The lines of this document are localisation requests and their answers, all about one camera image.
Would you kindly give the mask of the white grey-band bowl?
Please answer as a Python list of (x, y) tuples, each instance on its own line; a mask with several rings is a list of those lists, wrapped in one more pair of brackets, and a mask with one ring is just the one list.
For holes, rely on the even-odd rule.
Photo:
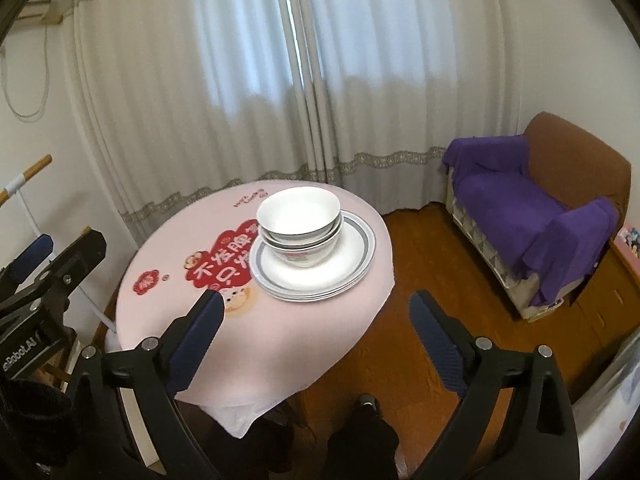
[(342, 212), (340, 199), (318, 186), (294, 186), (270, 195), (258, 207), (259, 226), (278, 234), (309, 233)]

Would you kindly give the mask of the grey-rimmed white plate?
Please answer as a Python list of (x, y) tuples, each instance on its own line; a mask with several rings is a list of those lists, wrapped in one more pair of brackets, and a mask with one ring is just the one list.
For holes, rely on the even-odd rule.
[(332, 287), (320, 288), (316, 292), (300, 292), (299, 290), (289, 289), (272, 284), (265, 278), (255, 278), (255, 281), (268, 295), (273, 298), (288, 302), (296, 302), (296, 304), (308, 304), (308, 302), (328, 300), (330, 298), (340, 296), (343, 292), (347, 292), (349, 289), (352, 289), (359, 284), (368, 274), (369, 271), (365, 270), (359, 274), (354, 274), (340, 284), (336, 284)]
[(311, 302), (339, 295), (358, 283), (369, 271), (375, 249), (375, 232), (366, 220), (345, 211), (335, 247), (314, 266), (301, 268), (283, 261), (258, 237), (250, 248), (248, 267), (253, 280), (271, 296)]
[(372, 262), (338, 263), (328, 260), (312, 268), (294, 268), (285, 263), (262, 260), (252, 266), (254, 280), (280, 299), (309, 302), (341, 294), (360, 282)]

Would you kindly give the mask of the wooden white drying rack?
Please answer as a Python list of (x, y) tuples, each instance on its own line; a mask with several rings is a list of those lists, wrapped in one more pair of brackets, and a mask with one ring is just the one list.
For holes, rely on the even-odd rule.
[[(37, 237), (42, 235), (40, 230), (40, 226), (36, 221), (32, 211), (30, 210), (28, 203), (25, 200), (24, 194), (22, 193), (22, 188), (32, 180), (37, 174), (50, 166), (53, 162), (53, 157), (51, 154), (45, 154), (28, 168), (24, 169), (22, 172), (17, 174), (11, 180), (6, 182), (4, 187), (1, 190), (1, 206), (6, 206), (7, 202), (11, 200), (16, 200), (20, 205), (21, 212), (23, 214), (24, 220), (29, 228), (29, 238), (30, 242), (34, 242)], [(78, 287), (80, 296), (84, 298), (86, 307), (95, 316), (100, 323), (104, 324), (108, 330), (111, 330), (114, 334), (117, 333), (115, 322), (112, 321), (104, 309), (100, 308), (98, 304), (91, 298), (88, 292), (85, 290), (85, 287), (80, 285)]]

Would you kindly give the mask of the purple blanket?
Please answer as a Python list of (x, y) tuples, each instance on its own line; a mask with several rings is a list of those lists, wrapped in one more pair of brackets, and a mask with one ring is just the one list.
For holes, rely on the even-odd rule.
[(562, 205), (529, 177), (529, 148), (525, 136), (456, 139), (442, 162), (457, 203), (514, 278), (538, 278), (529, 303), (542, 307), (592, 271), (618, 212), (605, 197)]

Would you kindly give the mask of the white sheer curtain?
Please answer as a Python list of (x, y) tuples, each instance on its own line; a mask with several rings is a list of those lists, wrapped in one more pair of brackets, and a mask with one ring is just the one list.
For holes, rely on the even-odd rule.
[(63, 0), (70, 88), (136, 243), (242, 183), (440, 202), (458, 136), (514, 130), (510, 0)]

